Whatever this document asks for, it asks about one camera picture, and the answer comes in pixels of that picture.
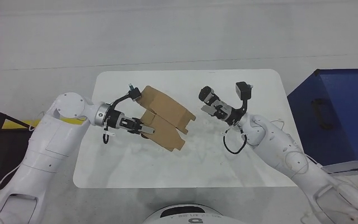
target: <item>gray floor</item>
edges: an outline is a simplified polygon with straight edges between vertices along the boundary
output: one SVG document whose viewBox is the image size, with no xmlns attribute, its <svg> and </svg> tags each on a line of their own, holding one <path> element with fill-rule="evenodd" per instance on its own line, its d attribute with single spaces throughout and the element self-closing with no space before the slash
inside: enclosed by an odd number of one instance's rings
<svg viewBox="0 0 358 224">
<path fill-rule="evenodd" d="M 0 111 L 33 119 L 63 92 L 90 97 L 103 71 L 271 68 L 289 94 L 317 68 L 357 67 L 357 10 L 356 0 L 1 0 Z M 140 223 L 179 202 L 252 224 L 309 211 L 298 188 L 78 189 L 77 153 L 51 183 L 43 223 Z"/>
</svg>

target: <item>blue bin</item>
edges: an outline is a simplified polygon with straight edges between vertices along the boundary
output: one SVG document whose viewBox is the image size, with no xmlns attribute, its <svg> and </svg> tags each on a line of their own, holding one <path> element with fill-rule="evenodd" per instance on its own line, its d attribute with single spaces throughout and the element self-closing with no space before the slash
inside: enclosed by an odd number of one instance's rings
<svg viewBox="0 0 358 224">
<path fill-rule="evenodd" d="M 334 173 L 358 171 L 358 69 L 318 69 L 288 101 L 307 155 Z"/>
</svg>

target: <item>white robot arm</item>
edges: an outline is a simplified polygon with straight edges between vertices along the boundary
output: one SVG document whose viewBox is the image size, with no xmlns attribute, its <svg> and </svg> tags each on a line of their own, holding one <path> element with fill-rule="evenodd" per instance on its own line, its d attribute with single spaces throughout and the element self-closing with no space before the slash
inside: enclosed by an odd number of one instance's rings
<svg viewBox="0 0 358 224">
<path fill-rule="evenodd" d="M 304 192 L 321 223 L 358 223 L 358 189 L 326 173 L 307 158 L 290 135 L 266 118 L 246 113 L 251 88 L 245 82 L 236 83 L 243 107 L 234 109 L 206 86 L 199 95 L 206 104 L 202 110 L 240 130 L 245 142 L 265 163 L 288 176 Z"/>
<path fill-rule="evenodd" d="M 115 110 L 121 100 L 138 99 L 138 88 L 113 104 L 93 104 L 88 98 L 69 92 L 57 97 L 34 130 L 25 157 L 11 181 L 0 191 L 0 223 L 37 224 L 45 208 L 48 184 L 63 160 L 78 148 L 90 124 L 105 127 L 104 143 L 108 142 L 108 127 L 123 128 L 130 133 L 153 133 L 137 118 L 128 118 Z M 69 124 L 65 118 L 85 118 L 81 125 Z"/>
</svg>

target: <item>white table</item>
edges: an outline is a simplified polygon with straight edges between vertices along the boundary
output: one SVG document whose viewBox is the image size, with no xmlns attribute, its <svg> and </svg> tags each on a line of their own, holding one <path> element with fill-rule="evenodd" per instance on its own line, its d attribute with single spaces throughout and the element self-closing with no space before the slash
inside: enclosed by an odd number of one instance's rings
<svg viewBox="0 0 358 224">
<path fill-rule="evenodd" d="M 151 140 L 115 130 L 108 144 L 102 142 L 102 128 L 90 127 L 83 138 L 73 175 L 79 188 L 202 188 L 238 186 L 295 186 L 283 174 L 266 165 L 246 146 L 238 155 L 223 146 L 226 123 L 200 108 L 198 94 L 210 86 L 227 104 L 239 108 L 241 101 L 235 83 L 253 85 L 248 112 L 269 120 L 281 118 L 284 131 L 299 141 L 279 74 L 270 69 L 216 71 L 133 71 L 104 72 L 97 77 L 92 100 L 112 102 L 126 94 L 128 84 L 143 90 L 150 85 L 185 106 L 195 116 L 181 151 L 170 152 Z M 116 107 L 126 116 L 140 118 L 145 109 L 131 100 Z M 242 145 L 239 135 L 228 133 L 232 150 Z"/>
</svg>

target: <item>cardboard box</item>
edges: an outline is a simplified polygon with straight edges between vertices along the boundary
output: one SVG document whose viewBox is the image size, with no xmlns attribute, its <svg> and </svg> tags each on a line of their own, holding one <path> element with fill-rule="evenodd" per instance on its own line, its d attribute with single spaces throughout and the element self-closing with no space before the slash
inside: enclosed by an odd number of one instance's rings
<svg viewBox="0 0 358 224">
<path fill-rule="evenodd" d="M 154 134 L 143 135 L 169 151 L 174 148 L 180 150 L 185 141 L 176 129 L 187 134 L 186 126 L 190 120 L 195 120 L 195 116 L 177 101 L 151 86 L 145 87 L 137 102 L 146 108 L 140 120 L 155 130 Z"/>
</svg>

